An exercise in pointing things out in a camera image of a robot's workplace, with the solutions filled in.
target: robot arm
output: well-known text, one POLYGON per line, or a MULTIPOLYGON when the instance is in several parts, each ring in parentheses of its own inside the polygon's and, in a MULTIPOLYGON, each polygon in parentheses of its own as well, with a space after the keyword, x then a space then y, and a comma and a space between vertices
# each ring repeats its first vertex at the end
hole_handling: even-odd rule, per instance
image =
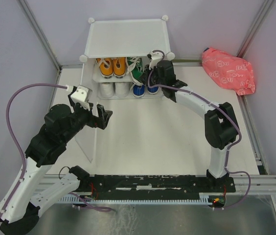
POLYGON ((186 83, 176 79, 173 63, 161 60, 158 53, 158 51, 154 50, 148 55, 151 60, 150 64, 154 64, 153 62, 156 61, 157 65, 152 69, 149 66, 145 67, 142 82, 146 86, 148 82, 151 86, 162 86, 165 97, 186 106, 204 119, 205 136, 211 145, 211 159, 207 170, 207 177, 210 177, 214 183, 219 183, 228 176, 228 173, 225 171, 226 149, 229 144, 236 140, 238 133, 229 120, 221 112, 213 108, 211 104, 222 109, 238 126, 233 107, 227 102, 224 104, 213 101, 206 103, 198 96, 192 94, 191 88, 186 83))
POLYGON ((23 179, 7 208, 2 207, 14 186, 20 181, 20 170, 9 192, 0 202, 1 226, 5 235, 24 235, 38 222, 39 217, 61 197, 75 191, 87 183, 89 174, 80 167, 71 168, 68 175, 44 192, 33 196, 43 176, 48 172, 58 157, 66 150, 67 143, 84 127, 105 129, 112 111, 105 111, 98 104, 98 117, 92 114, 92 103, 88 103, 92 91, 86 87, 74 87, 69 95, 69 102, 74 109, 65 104, 53 106, 45 115, 45 124, 34 136, 25 151, 27 168, 23 179))

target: shelf top panel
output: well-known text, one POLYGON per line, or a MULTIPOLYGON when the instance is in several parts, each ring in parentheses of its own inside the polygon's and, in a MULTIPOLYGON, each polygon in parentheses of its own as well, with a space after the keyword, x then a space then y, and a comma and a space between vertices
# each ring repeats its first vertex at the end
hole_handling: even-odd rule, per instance
POLYGON ((88 58, 146 56, 152 50, 171 52, 166 22, 161 19, 95 21, 85 55, 88 58))

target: white table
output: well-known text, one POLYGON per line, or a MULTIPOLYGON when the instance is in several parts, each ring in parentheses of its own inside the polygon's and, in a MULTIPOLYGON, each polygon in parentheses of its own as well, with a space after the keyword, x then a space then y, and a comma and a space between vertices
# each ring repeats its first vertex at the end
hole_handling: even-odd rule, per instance
MULTIPOLYGON (((63 69, 60 85, 79 85, 82 69, 63 69)), ((235 110, 243 136, 230 150, 229 170, 259 174, 247 129, 234 91, 219 88, 202 67, 176 67, 179 80, 195 92, 235 110)), ((58 89, 53 104, 69 105, 67 93, 58 89)), ((100 100, 113 115, 106 130, 97 130, 96 156, 92 163, 72 139, 48 174, 79 165, 90 174, 204 175, 210 161, 210 145, 204 121, 193 111, 163 97, 154 99, 100 100)))

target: orange shoe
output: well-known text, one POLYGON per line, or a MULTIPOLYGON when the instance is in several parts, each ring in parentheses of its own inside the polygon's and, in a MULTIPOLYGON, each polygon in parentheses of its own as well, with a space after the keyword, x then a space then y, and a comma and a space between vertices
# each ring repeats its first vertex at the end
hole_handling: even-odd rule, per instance
POLYGON ((111 78, 113 76, 113 65, 110 58, 97 58, 98 66, 101 71, 101 75, 104 78, 111 78))
POLYGON ((126 66, 125 66, 125 57, 119 57, 113 59, 113 70, 114 75, 117 78, 122 78, 125 76, 126 66))

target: shelf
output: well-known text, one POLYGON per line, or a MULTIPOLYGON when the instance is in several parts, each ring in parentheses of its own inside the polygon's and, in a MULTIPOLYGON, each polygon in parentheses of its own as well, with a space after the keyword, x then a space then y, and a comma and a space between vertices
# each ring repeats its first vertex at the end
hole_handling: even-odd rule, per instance
POLYGON ((157 94, 149 94, 148 91, 147 91, 147 89, 146 89, 145 92, 144 92, 144 96, 140 97, 140 98, 134 97, 132 90, 129 91, 129 94, 126 97, 118 97, 116 95, 113 95, 111 98, 103 98, 101 96, 100 91, 98 91, 98 97, 100 99, 146 99, 146 98, 161 98, 162 96, 164 96, 164 95, 163 95, 163 92, 162 92, 161 89, 159 90, 159 92, 157 94))
POLYGON ((132 78, 131 78, 130 74, 125 75, 123 78, 116 78, 116 77, 112 76, 111 78, 106 79, 106 78, 104 78, 101 75, 100 69, 98 68, 97 65, 94 66, 92 79, 93 79, 93 81, 95 81, 97 83, 104 83, 104 82, 132 82, 132 78))
POLYGON ((151 50, 171 52, 166 22, 161 19, 95 21, 85 55, 88 58, 146 56, 151 50))

